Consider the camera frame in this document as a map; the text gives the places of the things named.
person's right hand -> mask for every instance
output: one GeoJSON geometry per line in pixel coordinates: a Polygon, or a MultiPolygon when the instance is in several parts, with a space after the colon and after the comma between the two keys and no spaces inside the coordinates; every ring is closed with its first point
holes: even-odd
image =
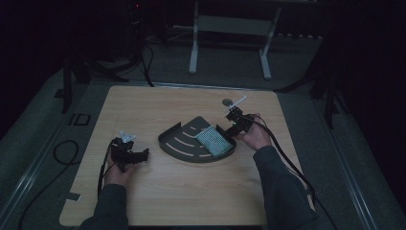
{"type": "MultiPolygon", "coordinates": [[[[255,114],[254,121],[260,122],[259,113],[255,114]]],[[[247,133],[240,133],[235,137],[239,141],[245,142],[247,146],[253,150],[259,150],[265,146],[272,146],[271,139],[268,133],[258,124],[253,123],[247,133]]]]}

